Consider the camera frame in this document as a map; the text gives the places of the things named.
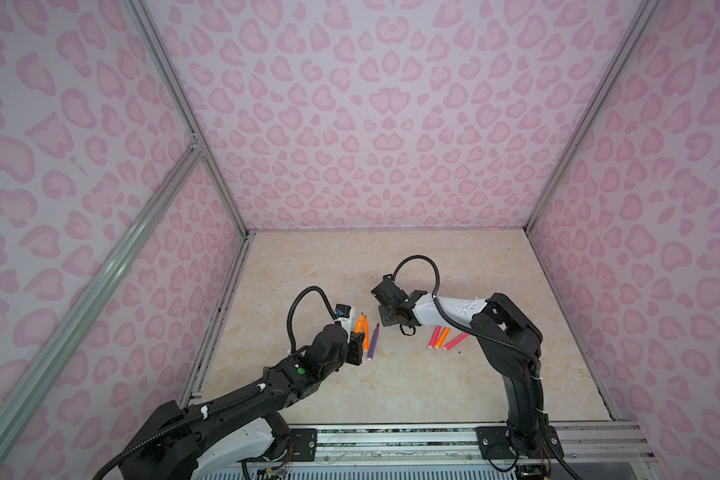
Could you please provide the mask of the pink pen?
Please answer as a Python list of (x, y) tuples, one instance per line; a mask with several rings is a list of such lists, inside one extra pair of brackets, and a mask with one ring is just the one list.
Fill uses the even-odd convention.
[(436, 326), (436, 327), (435, 327), (435, 330), (433, 331), (432, 336), (431, 336), (431, 338), (430, 338), (430, 340), (429, 340), (429, 342), (428, 342), (428, 347), (429, 347), (430, 349), (434, 349), (434, 348), (435, 348), (435, 346), (436, 346), (436, 344), (437, 344), (437, 341), (438, 341), (438, 339), (439, 339), (439, 337), (440, 337), (441, 330), (442, 330), (442, 327), (441, 327), (441, 326)]
[(468, 337), (469, 337), (469, 334), (467, 334), (467, 333), (462, 333), (462, 334), (458, 335), (457, 337), (455, 337), (454, 339), (452, 339), (450, 342), (448, 342), (445, 345), (445, 349), (447, 351), (452, 350), (453, 348), (458, 346), (461, 342), (466, 340)]

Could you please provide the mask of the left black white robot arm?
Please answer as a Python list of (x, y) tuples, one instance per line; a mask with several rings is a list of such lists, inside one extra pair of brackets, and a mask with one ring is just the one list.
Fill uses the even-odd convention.
[(125, 479), (197, 479), (225, 464), (292, 455), (281, 411), (315, 393), (344, 364), (360, 365), (364, 337), (329, 324), (248, 385), (184, 408), (175, 401), (160, 405), (95, 478), (118, 470)]

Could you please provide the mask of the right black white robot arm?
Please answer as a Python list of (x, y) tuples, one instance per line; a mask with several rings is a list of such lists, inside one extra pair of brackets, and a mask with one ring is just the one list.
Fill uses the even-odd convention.
[(452, 299), (415, 290), (408, 294), (386, 275), (371, 291), (385, 326), (402, 330), (423, 326), (456, 329), (477, 339), (487, 362), (502, 377), (507, 397), (507, 446), (520, 456), (547, 451), (564, 456), (544, 408), (541, 380), (543, 335), (535, 324), (502, 294), (488, 299)]

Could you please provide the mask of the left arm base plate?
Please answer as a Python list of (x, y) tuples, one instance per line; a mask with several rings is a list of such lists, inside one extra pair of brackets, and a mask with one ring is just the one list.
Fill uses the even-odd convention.
[(293, 428), (290, 432), (291, 456), (294, 463), (313, 462), (316, 457), (318, 430), (314, 428)]

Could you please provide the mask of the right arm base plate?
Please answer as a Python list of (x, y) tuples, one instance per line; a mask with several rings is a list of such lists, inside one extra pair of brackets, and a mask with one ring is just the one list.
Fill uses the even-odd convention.
[(544, 428), (548, 442), (538, 433), (528, 446), (520, 437), (511, 436), (507, 425), (478, 426), (474, 429), (477, 444), (483, 460), (525, 460), (539, 459), (542, 455), (552, 460), (564, 458), (562, 441), (552, 425)]

